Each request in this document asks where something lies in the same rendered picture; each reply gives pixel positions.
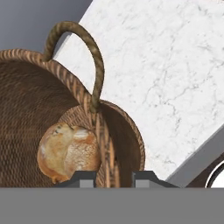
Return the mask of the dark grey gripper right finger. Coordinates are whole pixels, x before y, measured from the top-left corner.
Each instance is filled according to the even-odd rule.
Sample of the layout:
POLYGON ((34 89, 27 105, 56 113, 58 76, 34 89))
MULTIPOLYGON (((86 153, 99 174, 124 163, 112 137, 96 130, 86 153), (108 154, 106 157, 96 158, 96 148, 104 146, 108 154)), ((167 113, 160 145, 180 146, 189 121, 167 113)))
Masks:
POLYGON ((177 188, 176 185, 159 179, 154 171, 132 172, 132 186, 134 188, 177 188))

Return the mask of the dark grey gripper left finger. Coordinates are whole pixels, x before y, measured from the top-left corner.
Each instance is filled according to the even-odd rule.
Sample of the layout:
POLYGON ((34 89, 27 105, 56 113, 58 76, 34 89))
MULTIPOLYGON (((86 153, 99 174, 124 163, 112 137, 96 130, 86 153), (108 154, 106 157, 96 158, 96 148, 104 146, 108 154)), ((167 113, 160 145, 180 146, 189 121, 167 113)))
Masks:
POLYGON ((95 188, 96 187, 95 171, 76 171, 67 181, 56 184, 55 187, 65 188, 95 188))

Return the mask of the brown woven wicker basket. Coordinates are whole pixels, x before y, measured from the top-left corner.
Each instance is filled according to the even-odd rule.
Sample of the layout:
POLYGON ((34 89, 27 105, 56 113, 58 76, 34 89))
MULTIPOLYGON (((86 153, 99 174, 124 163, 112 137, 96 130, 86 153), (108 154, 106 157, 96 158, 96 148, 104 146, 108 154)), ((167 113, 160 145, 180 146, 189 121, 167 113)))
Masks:
POLYGON ((0 187, 50 187, 41 173, 37 151, 41 137, 57 122, 92 130, 102 164, 95 174, 99 187, 131 187, 135 172, 144 169, 145 149, 131 117, 101 98, 104 65, 92 36, 80 24, 57 23, 42 53, 25 49, 0 51, 0 187), (64 32, 79 36, 92 54, 94 88, 53 59, 64 32))

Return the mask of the round golden bread loaf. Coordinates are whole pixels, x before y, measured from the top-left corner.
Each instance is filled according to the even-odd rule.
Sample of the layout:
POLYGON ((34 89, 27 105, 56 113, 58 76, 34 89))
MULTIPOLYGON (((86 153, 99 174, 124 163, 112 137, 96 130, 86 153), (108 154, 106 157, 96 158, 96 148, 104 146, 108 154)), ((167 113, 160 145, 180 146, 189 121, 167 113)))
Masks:
POLYGON ((68 181, 78 171, 98 172, 101 156, 95 134, 81 126, 55 123, 39 142, 37 162, 54 184, 68 181))

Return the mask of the white round plate black rim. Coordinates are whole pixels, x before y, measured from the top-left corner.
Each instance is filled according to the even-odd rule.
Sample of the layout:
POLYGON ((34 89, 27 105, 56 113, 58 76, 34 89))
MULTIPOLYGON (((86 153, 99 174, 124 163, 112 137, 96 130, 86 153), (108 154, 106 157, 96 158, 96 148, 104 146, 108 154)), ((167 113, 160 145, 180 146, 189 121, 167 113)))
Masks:
POLYGON ((224 161, 216 165, 209 174, 205 188, 224 188, 224 161))

